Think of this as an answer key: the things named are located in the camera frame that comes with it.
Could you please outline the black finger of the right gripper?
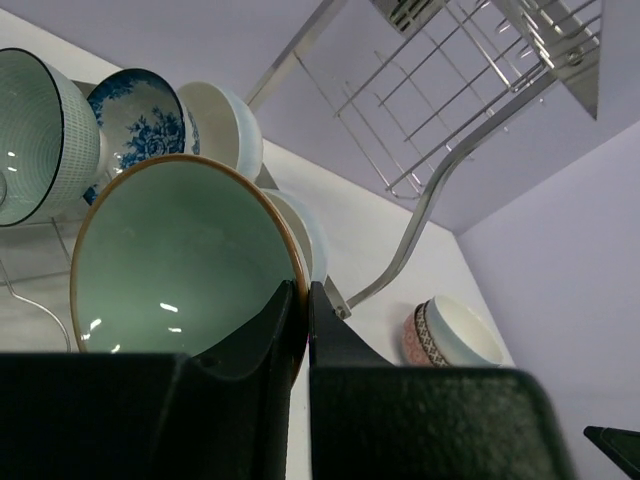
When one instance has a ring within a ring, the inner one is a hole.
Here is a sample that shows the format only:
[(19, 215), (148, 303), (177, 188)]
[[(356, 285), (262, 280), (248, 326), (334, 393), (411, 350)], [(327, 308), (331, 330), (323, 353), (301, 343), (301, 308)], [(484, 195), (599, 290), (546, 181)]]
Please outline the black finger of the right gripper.
[(587, 426), (583, 434), (629, 478), (639, 477), (640, 433), (638, 431)]

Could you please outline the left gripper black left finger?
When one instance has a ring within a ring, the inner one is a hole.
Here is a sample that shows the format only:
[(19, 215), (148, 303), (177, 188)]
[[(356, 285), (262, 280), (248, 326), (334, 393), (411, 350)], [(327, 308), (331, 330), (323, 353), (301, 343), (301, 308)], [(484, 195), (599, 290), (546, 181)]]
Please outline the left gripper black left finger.
[(205, 353), (1, 358), (5, 479), (281, 479), (302, 316), (290, 282)]

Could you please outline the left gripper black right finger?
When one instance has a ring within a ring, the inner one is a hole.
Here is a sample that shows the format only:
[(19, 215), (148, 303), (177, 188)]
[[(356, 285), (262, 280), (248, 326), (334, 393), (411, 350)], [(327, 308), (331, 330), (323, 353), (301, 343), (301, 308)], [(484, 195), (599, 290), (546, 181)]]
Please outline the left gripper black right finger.
[(316, 479), (571, 479), (551, 402), (510, 368), (403, 367), (309, 291), (311, 471)]

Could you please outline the white bowl brown pattern stack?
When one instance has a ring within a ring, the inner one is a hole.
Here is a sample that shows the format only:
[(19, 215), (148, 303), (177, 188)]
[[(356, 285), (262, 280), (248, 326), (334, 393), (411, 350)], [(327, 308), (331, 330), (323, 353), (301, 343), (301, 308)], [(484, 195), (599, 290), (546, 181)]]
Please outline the white bowl brown pattern stack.
[(482, 319), (463, 303), (446, 295), (426, 305), (426, 325), (437, 350), (455, 367), (498, 367), (503, 352)]

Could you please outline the mint bowl gold rim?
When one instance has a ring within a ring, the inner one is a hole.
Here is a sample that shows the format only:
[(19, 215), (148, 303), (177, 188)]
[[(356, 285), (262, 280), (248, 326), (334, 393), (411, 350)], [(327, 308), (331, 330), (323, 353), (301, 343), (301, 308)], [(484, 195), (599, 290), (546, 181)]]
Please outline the mint bowl gold rim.
[(308, 303), (304, 256), (246, 177), (171, 154), (116, 176), (77, 234), (70, 311), (83, 353), (198, 355), (257, 315), (282, 282)]

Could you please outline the white bowl orange stack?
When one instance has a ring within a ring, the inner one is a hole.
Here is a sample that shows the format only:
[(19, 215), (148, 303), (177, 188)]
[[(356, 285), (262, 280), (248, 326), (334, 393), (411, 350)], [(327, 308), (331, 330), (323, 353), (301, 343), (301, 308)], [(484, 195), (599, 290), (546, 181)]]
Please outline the white bowl orange stack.
[(276, 206), (296, 237), (307, 264), (309, 280), (325, 284), (328, 277), (329, 242), (317, 216), (291, 194), (276, 189), (263, 189), (262, 192)]

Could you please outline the pale green bowl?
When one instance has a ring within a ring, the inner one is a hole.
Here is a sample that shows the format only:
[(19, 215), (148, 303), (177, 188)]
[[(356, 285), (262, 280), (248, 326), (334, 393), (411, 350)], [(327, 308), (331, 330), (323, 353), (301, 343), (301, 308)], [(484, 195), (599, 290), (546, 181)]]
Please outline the pale green bowl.
[(100, 135), (79, 88), (35, 54), (1, 50), (1, 225), (56, 216), (94, 183)]

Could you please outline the blue floral bowl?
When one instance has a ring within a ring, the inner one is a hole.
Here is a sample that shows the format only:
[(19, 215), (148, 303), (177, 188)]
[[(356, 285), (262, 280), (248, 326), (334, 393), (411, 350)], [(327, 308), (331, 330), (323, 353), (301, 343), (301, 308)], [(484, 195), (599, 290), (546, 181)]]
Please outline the blue floral bowl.
[(124, 170), (168, 154), (200, 153), (196, 120), (174, 88), (142, 68), (120, 70), (88, 95), (101, 134), (99, 176), (83, 194), (93, 204)]

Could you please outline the white bowl dark band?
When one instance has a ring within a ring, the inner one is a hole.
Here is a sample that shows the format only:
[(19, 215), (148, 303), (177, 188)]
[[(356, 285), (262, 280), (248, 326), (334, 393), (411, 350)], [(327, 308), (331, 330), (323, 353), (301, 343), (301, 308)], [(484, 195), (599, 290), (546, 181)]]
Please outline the white bowl dark band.
[(248, 105), (230, 89), (201, 81), (177, 93), (199, 130), (200, 155), (255, 182), (263, 164), (263, 136)]

